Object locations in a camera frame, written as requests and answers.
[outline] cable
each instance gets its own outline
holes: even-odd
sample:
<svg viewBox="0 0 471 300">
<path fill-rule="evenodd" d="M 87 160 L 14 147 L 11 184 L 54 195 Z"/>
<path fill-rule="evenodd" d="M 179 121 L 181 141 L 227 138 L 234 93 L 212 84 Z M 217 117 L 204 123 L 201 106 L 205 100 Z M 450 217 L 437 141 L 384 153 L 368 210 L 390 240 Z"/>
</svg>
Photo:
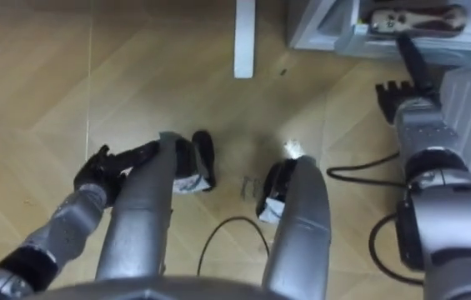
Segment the cable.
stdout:
<svg viewBox="0 0 471 300">
<path fill-rule="evenodd" d="M 358 183 L 358 184 L 367 184 L 367 185 L 374 185 L 380 187 L 393 187 L 393 188 L 406 188 L 406 184 L 401 182 L 390 182 L 385 180 L 374 180 L 369 178 L 361 178 L 361 177 L 350 177 L 350 176 L 343 176 L 338 175 L 336 172 L 345 172 L 345 171 L 359 171 L 368 168 L 377 167 L 383 163 L 389 162 L 395 158 L 398 158 L 399 152 L 393 153 L 387 157 L 379 159 L 374 162 L 365 163 L 362 165 L 357 166 L 343 166 L 343 167 L 331 167 L 326 170 L 326 174 L 333 179 L 347 182 L 347 183 Z M 422 286 L 423 280 L 415 279 L 415 278 L 408 278 L 397 274 L 394 271 L 391 271 L 388 267 L 386 267 L 382 261 L 379 259 L 378 253 L 376 252 L 376 237 L 378 236 L 379 231 L 383 227 L 383 225 L 393 221 L 396 219 L 396 213 L 391 213 L 381 220 L 379 220 L 374 227 L 370 230 L 370 235 L 368 237 L 368 251 L 370 252 L 370 257 L 372 258 L 376 267 L 385 275 L 389 276 L 390 278 L 399 281 L 401 283 L 407 283 L 414 286 Z"/>
<path fill-rule="evenodd" d="M 208 250 L 209 243 L 211 242 L 211 240 L 213 239 L 213 237 L 215 236 L 217 231 L 222 226 L 224 226 L 224 225 L 226 225 L 226 224 L 228 224 L 232 221 L 246 221 L 247 223 L 250 223 L 250 225 L 252 225 L 253 228 L 255 228 L 255 230 L 258 232 L 259 236 L 261 237 L 261 240 L 263 241 L 263 244 L 265 245 L 265 249 L 267 250 L 267 257 L 270 255 L 270 249 L 268 249 L 267 239 L 263 235 L 263 231 L 261 231 L 261 228 L 259 228 L 259 226 L 257 225 L 256 222 L 254 222 L 249 217 L 244 217 L 244 216 L 229 217 L 229 218 L 225 219 L 224 221 L 220 222 L 220 224 L 217 225 L 214 228 L 213 232 L 211 232 L 211 234 L 209 234 L 208 240 L 203 245 L 202 253 L 200 254 L 200 260 L 198 261 L 198 269 L 196 271 L 197 276 L 200 276 L 200 271 L 202 271 L 203 258 L 205 257 L 205 252 Z"/>
<path fill-rule="evenodd" d="M 359 183 L 359 184 L 368 184 L 368 185 L 385 186 L 385 187 L 406 188 L 406 185 L 401 182 L 390 182 L 390 181 L 385 181 L 385 180 L 374 180 L 374 179 L 368 179 L 368 178 L 350 177 L 350 176 L 336 174 L 336 172 L 359 171 L 359 170 L 376 167 L 382 163 L 386 163 L 395 158 L 398 158 L 398 156 L 399 156 L 399 152 L 396 152 L 387 157 L 379 159 L 375 162 L 369 162 L 369 163 L 365 163 L 358 166 L 331 167 L 326 170 L 326 174 L 328 174 L 328 176 L 330 176 L 333 179 L 344 181 L 347 183 Z"/>
<path fill-rule="evenodd" d="M 391 271 L 388 267 L 386 267 L 383 262 L 379 259 L 378 254 L 376 253 L 376 237 L 378 236 L 379 231 L 382 229 L 383 225 L 393 221 L 396 219 L 396 213 L 391 213 L 381 220 L 379 220 L 376 225 L 370 230 L 370 236 L 368 237 L 368 251 L 370 252 L 370 257 L 372 261 L 378 267 L 378 269 L 384 273 L 385 275 L 389 276 L 390 278 L 399 281 L 401 283 L 406 283 L 410 285 L 422 286 L 424 284 L 423 280 L 421 279 L 414 279 L 408 278 L 402 275 L 397 274 L 394 271 Z"/>
</svg>

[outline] silver robot leg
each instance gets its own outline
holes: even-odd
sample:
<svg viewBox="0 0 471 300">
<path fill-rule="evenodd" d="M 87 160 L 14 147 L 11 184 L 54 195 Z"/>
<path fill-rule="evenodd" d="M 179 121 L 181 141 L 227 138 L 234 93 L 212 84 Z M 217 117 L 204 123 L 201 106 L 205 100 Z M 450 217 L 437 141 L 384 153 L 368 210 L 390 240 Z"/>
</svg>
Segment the silver robot leg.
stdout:
<svg viewBox="0 0 471 300">
<path fill-rule="evenodd" d="M 163 272 L 178 138 L 162 134 L 158 155 L 130 172 L 113 207 L 97 280 Z"/>
<path fill-rule="evenodd" d="M 288 182 L 285 209 L 263 275 L 263 287 L 291 299 L 325 299 L 331 224 L 323 175 L 300 157 Z"/>
</svg>

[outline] wooden floor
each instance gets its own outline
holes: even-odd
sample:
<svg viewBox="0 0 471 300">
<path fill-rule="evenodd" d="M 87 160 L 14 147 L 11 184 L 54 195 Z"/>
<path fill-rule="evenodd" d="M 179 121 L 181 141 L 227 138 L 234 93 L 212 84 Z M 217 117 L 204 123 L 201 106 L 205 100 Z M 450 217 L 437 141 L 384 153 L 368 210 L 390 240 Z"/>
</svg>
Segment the wooden floor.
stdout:
<svg viewBox="0 0 471 300">
<path fill-rule="evenodd" d="M 0 258 L 48 219 L 104 143 L 121 151 L 160 131 L 213 135 L 218 188 L 174 197 L 169 274 L 196 272 L 201 247 L 224 218 L 253 216 L 285 141 L 300 141 L 323 170 L 394 152 L 373 85 L 406 78 L 403 67 L 286 48 L 284 14 L 283 2 L 258 1 L 256 73 L 235 80 L 234 1 L 0 1 Z M 391 163 L 364 175 L 399 178 L 399 170 Z M 419 288 L 386 278 L 368 255 L 368 232 L 399 191 L 327 183 L 328 299 L 420 299 Z M 54 287 L 93 278 L 107 225 L 106 217 Z M 272 242 L 274 227 L 263 230 Z M 378 250 L 406 272 L 391 226 Z M 252 228 L 234 223 L 213 240 L 203 274 L 259 283 L 265 260 Z"/>
</svg>

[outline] black glove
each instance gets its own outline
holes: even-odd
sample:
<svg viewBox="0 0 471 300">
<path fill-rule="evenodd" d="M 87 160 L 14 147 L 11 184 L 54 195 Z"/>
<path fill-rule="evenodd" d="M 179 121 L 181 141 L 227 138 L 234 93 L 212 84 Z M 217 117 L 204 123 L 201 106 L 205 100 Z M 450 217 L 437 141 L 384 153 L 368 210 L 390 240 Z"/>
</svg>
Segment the black glove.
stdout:
<svg viewBox="0 0 471 300">
<path fill-rule="evenodd" d="M 74 178 L 74 190 L 85 184 L 96 184 L 106 193 L 107 206 L 111 207 L 126 180 L 123 171 L 148 162 L 158 151 L 158 141 L 146 143 L 117 155 L 108 154 L 108 145 L 103 145 L 79 170 Z"/>
</svg>

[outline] white table leg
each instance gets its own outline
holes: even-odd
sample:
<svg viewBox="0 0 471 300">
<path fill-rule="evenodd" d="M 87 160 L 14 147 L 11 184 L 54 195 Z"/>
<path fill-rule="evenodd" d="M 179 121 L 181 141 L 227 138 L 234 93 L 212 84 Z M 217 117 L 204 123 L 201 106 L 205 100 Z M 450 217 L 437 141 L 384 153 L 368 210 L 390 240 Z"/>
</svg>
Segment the white table leg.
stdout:
<svg viewBox="0 0 471 300">
<path fill-rule="evenodd" d="M 233 58 L 233 75 L 235 78 L 253 77 L 255 2 L 256 0 L 237 0 Z"/>
</svg>

